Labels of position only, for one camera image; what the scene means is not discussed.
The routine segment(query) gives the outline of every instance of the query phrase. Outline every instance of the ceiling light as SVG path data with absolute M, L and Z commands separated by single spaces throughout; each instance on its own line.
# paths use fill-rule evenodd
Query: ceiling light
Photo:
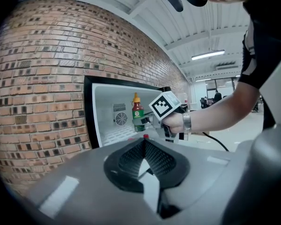
M 196 80 L 196 82 L 207 81 L 207 80 L 211 80 L 211 78 Z
M 200 55 L 192 56 L 192 60 L 194 61 L 194 60 L 198 60 L 201 58 L 208 58 L 208 57 L 212 57 L 212 56 L 223 55 L 224 53 L 225 53 L 225 50 L 207 52 L 207 53 L 203 53 Z

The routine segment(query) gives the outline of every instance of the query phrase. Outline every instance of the wristwatch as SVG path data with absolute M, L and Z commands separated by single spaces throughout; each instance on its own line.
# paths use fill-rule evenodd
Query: wristwatch
M 188 112 L 182 114 L 184 133 L 189 133 L 192 129 L 191 117 Z

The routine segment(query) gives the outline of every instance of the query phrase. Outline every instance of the white ceiling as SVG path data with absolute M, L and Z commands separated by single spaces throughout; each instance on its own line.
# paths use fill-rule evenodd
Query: white ceiling
M 167 0 L 80 0 L 100 6 L 128 20 L 154 40 L 190 79 L 235 76 L 242 65 L 242 40 L 249 16 L 241 3 L 194 7 L 183 0 L 178 13 Z M 192 61 L 211 50 L 225 55 Z M 219 64 L 238 68 L 216 71 Z

